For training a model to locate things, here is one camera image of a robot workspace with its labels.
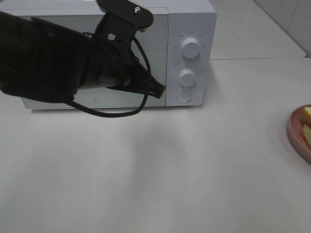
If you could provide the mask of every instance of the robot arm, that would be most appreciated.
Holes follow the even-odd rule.
[[[135,39],[138,30],[152,25],[152,13],[128,0],[97,2],[106,14],[94,33],[78,33],[38,18],[29,21],[0,12],[1,91],[42,102],[64,102],[91,114],[94,110],[73,102],[79,89],[107,87],[144,94],[138,112],[148,95],[160,98],[165,86],[151,76],[148,59]],[[133,41],[148,70],[133,54]]]

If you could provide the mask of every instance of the white wall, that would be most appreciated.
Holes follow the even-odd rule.
[[[254,0],[311,57],[311,0]]]

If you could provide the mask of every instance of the white microwave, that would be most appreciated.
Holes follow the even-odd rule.
[[[166,86],[160,99],[146,106],[202,104],[217,15],[208,0],[135,0],[154,14],[153,25],[138,32],[152,75]],[[93,33],[104,12],[95,0],[0,0],[0,11],[25,19],[38,17],[61,26]],[[133,51],[143,58],[133,44]],[[143,95],[107,88],[80,90],[75,101],[89,108],[137,107]],[[23,98],[29,109],[64,109],[65,104]]]

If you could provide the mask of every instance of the pink plate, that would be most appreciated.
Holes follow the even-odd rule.
[[[293,111],[288,122],[287,134],[289,141],[296,151],[311,163],[311,147],[302,133],[302,128],[306,123],[306,120],[302,116],[302,110],[305,107],[311,107],[311,104],[301,106]]]

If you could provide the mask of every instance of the white knob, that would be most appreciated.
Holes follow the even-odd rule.
[[[200,43],[196,38],[187,38],[181,43],[181,50],[186,58],[195,58],[200,54]]]
[[[184,69],[179,73],[179,82],[182,86],[190,87],[195,84],[196,76],[191,69]]]

